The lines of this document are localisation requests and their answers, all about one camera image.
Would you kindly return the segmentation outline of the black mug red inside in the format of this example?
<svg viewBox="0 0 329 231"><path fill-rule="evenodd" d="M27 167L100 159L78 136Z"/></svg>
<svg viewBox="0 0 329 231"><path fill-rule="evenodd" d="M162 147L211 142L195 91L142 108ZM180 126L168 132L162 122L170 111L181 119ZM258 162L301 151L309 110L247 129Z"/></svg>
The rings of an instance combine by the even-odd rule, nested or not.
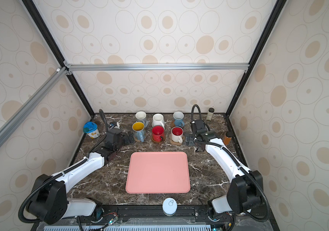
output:
<svg viewBox="0 0 329 231"><path fill-rule="evenodd" d="M165 137L164 128L161 126L155 126L152 128L152 136L155 141L161 141Z"/></svg>

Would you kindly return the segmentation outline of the white mug red inside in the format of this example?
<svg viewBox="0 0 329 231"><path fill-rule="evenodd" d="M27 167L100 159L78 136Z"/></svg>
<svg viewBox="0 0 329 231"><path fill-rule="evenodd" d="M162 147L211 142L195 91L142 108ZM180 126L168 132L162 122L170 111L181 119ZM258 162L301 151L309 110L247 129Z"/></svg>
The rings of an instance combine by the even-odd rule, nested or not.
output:
<svg viewBox="0 0 329 231"><path fill-rule="evenodd" d="M171 130L171 141L182 144L184 131L181 127L173 127Z"/></svg>

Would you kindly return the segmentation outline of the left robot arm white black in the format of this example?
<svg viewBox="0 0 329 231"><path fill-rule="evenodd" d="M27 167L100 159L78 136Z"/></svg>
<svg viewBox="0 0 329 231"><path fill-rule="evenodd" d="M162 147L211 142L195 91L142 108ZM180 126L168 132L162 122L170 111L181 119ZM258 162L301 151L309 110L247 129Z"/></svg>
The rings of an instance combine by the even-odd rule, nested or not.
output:
<svg viewBox="0 0 329 231"><path fill-rule="evenodd" d="M40 175L19 208L19 220L23 223L43 221L49 225L71 217L89 217L92 221L100 221L104 213L101 202L88 198L72 199L67 194L90 173L111 162L122 147L134 142L133 132L111 128L87 157L51 176Z"/></svg>

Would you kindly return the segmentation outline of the blue mug yellow inside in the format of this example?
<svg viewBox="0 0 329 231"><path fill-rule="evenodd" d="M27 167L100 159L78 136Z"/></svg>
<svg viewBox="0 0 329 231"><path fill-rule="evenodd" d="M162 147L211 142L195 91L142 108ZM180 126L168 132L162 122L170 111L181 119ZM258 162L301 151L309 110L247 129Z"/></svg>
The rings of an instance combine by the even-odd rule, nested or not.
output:
<svg viewBox="0 0 329 231"><path fill-rule="evenodd" d="M135 141L144 142L146 138L145 125L138 121L132 125L133 135Z"/></svg>

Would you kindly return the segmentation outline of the grey mug white inside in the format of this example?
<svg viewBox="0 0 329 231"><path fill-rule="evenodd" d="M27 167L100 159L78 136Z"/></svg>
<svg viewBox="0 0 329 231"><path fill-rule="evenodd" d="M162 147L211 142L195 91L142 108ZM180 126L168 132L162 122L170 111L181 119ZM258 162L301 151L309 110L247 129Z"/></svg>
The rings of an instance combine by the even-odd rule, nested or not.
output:
<svg viewBox="0 0 329 231"><path fill-rule="evenodd" d="M148 126L147 114L144 111L139 111L135 115L137 122L142 122L144 127Z"/></svg>

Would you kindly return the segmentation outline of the paw shaped wooden coaster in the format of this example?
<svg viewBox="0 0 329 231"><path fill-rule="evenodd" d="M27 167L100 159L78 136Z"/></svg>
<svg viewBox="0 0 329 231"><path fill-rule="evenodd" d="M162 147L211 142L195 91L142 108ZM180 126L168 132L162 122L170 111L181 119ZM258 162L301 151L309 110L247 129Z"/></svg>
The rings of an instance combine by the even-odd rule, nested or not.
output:
<svg viewBox="0 0 329 231"><path fill-rule="evenodd" d="M183 143L180 143L180 142L173 141L172 138L170 138L170 143L172 145L176 145L176 146L181 146L183 144Z"/></svg>

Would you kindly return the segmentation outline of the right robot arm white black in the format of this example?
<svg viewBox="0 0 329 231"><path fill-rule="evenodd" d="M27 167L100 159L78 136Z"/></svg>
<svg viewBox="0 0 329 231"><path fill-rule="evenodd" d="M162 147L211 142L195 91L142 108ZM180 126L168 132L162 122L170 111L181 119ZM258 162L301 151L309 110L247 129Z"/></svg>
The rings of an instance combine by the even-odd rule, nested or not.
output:
<svg viewBox="0 0 329 231"><path fill-rule="evenodd" d="M255 221L268 221L271 208L263 191L261 173L242 164L214 131L193 133L192 138L194 145L209 153L230 180L227 194L211 201L211 214L245 213Z"/></svg>

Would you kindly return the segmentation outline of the light blue mug white inside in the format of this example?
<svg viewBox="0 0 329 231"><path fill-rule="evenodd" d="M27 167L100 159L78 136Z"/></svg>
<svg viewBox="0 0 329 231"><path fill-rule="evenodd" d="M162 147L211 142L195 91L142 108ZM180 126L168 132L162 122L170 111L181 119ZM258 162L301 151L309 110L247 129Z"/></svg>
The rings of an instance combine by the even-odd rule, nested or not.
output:
<svg viewBox="0 0 329 231"><path fill-rule="evenodd" d="M185 122L184 122L184 114L180 111L174 112L173 113L173 118L174 118L174 125L175 127L184 127Z"/></svg>

